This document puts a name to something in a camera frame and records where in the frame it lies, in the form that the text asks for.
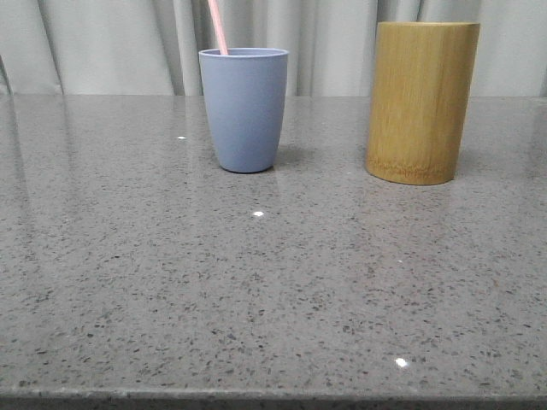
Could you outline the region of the blue plastic cup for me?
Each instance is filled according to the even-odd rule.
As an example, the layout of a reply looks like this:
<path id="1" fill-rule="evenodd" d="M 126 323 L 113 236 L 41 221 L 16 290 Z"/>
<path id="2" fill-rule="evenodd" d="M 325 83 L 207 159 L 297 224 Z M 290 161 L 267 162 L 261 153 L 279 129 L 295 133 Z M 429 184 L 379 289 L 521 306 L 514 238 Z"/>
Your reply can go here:
<path id="1" fill-rule="evenodd" d="M 215 155 L 234 173 L 274 165 L 284 117 L 289 52 L 274 48 L 201 50 L 203 95 Z"/>

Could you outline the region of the bamboo cylinder holder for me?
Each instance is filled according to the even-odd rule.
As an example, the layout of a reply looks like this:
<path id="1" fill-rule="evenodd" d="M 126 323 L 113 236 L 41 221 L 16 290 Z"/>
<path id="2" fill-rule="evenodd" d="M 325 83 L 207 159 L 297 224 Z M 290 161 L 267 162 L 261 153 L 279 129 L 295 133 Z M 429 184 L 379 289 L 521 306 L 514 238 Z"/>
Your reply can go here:
<path id="1" fill-rule="evenodd" d="M 480 26 L 381 22 L 366 169 L 406 185 L 455 177 Z"/>

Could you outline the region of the pink chopstick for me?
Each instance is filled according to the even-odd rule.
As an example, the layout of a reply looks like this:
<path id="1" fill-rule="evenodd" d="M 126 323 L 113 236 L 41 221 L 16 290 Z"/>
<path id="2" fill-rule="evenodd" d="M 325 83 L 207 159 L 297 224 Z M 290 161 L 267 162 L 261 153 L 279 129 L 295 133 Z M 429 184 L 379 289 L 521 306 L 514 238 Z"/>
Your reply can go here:
<path id="1" fill-rule="evenodd" d="M 226 42 L 226 35 L 222 25 L 219 5 L 216 0 L 208 0 L 208 6 L 220 54 L 222 56 L 228 56 L 229 52 Z"/>

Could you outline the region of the grey curtain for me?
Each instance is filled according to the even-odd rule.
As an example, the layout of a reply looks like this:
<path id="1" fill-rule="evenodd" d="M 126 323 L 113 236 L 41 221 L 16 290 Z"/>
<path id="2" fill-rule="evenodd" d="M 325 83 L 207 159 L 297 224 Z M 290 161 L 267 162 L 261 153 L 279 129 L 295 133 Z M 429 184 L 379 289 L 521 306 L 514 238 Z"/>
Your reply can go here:
<path id="1" fill-rule="evenodd" d="M 543 1 L 222 1 L 232 47 L 288 50 L 287 91 L 366 96 L 381 21 L 477 22 L 472 93 L 546 93 Z M 4 1 L 1 92 L 187 95 L 215 47 L 204 1 Z"/>

